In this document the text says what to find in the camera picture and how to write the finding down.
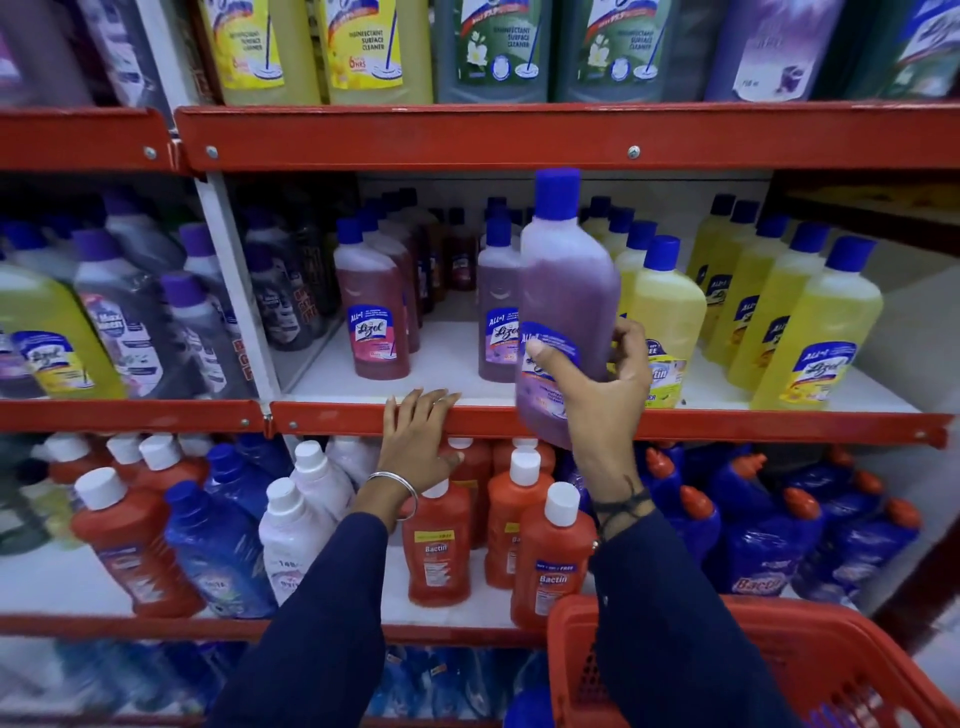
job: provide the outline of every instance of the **bottle label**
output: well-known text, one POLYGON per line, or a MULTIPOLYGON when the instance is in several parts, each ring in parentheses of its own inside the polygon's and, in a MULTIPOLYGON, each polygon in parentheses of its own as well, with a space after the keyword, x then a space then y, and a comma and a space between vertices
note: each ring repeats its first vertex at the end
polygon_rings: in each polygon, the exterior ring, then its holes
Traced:
POLYGON ((647 339, 647 355, 653 382, 647 395, 647 406, 658 409, 675 407, 684 386, 686 359, 678 359, 663 350, 657 339, 647 339))
POLYGON ((791 404, 827 401, 856 355, 850 341, 824 341, 806 347, 797 358, 780 399, 791 404))
POLYGON ((468 85, 524 85, 540 75, 541 0, 453 3, 457 80, 468 85))
POLYGON ((360 361, 396 359, 394 314, 376 305, 352 305, 347 311, 350 345, 360 361))
POLYGON ((491 364, 516 364, 520 317, 515 308, 487 311, 486 358, 491 364))
POLYGON ((84 293, 80 300, 130 396, 146 397, 153 392, 163 379, 163 366, 147 328, 99 294, 84 293))
POLYGON ((566 406, 564 405, 564 396, 557 387, 557 382, 536 361, 527 356, 525 342, 527 339, 540 339, 544 344, 548 344, 554 349, 559 349, 565 353, 567 358, 573 362, 574 366, 580 366, 580 352, 576 345, 558 331, 552 328, 536 324, 532 321, 524 321, 520 324, 520 343, 523 347, 523 364, 520 373, 523 379, 528 383, 532 402, 540 411, 556 417, 558 420, 566 420, 566 406))
POLYGON ((270 0, 204 0, 213 55, 224 88, 277 88, 283 68, 270 0))
POLYGON ((396 0, 319 0, 334 88, 403 85, 396 0))
POLYGON ((587 2, 585 22, 577 34, 577 83, 645 85, 656 79, 672 5, 672 0, 587 2))

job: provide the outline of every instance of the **bracelet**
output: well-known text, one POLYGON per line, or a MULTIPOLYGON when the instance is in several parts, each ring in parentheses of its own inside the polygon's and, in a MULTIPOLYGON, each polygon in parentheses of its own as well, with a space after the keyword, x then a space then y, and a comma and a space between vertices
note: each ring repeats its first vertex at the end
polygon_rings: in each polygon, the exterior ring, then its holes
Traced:
POLYGON ((406 478, 400 477, 396 473, 388 473, 387 471, 377 471, 376 473, 371 473, 370 477, 367 478, 366 482, 370 482, 375 477, 389 477, 391 480, 395 480, 397 483, 402 485, 408 491, 410 491, 410 496, 414 500, 414 512, 407 516, 405 519, 396 519, 397 523, 403 523, 404 521, 410 521, 414 516, 417 515, 417 508, 420 507, 420 498, 417 496, 417 491, 414 490, 414 487, 407 482, 406 478))

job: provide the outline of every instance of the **citrus floor cleaner bottle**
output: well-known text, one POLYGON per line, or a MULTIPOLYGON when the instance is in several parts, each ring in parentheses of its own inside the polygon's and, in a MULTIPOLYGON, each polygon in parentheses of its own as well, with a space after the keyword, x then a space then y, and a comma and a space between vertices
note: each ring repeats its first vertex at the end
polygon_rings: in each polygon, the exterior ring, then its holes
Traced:
POLYGON ((845 235, 797 301, 751 409, 823 409, 883 308, 860 275, 876 242, 845 235))
POLYGON ((733 361, 754 315, 763 283, 777 259, 786 252, 780 239, 786 232, 788 220, 786 215, 764 218, 756 225, 755 239, 744 241, 740 259, 733 269, 727 300, 720 308, 716 326, 704 349, 704 356, 710 361, 723 367, 733 361))
POLYGON ((646 329, 653 370, 648 407, 676 407, 680 402, 686 367, 707 312, 704 292, 676 270, 679 254, 678 238, 653 239, 627 309, 627 318, 646 329))
POLYGON ((829 226, 822 223, 803 222, 797 227, 790 249, 777 259, 763 283, 754 314, 727 370, 730 384, 752 392, 760 383, 806 282, 824 268, 819 253, 828 232, 829 226))

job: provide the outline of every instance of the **white bottle cap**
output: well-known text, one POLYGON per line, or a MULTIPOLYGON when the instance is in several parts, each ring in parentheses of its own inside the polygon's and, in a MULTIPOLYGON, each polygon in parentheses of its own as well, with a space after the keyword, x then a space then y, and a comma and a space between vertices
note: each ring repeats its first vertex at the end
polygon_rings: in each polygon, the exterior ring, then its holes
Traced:
POLYGON ((72 463, 90 454, 90 444, 76 432, 55 432, 43 444, 58 463, 72 463))
POLYGON ((91 511, 109 508, 123 500, 127 494, 127 486, 113 468, 97 468, 84 473, 77 478, 73 489, 91 511))
POLYGON ((140 443, 140 454, 152 471, 165 471, 177 465, 183 457, 176 438, 169 432, 151 435, 140 443))
POLYGON ((560 528, 567 528, 576 522, 579 512, 580 491, 563 481, 550 486, 546 492, 546 505, 543 507, 548 521, 560 528))
POLYGON ((540 453, 515 449, 510 455, 510 479, 517 485, 531 486, 540 477, 540 453))

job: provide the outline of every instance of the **purple bottle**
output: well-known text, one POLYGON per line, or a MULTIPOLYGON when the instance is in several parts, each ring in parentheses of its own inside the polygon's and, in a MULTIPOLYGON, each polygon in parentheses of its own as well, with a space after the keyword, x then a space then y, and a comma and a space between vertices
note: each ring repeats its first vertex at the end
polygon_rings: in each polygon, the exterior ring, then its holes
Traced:
POLYGON ((606 379, 620 276, 604 247, 577 225, 580 170, 540 170, 535 197, 537 214, 521 242, 516 410, 537 437, 571 449, 564 397, 526 355, 525 342, 540 339, 590 378, 606 379))

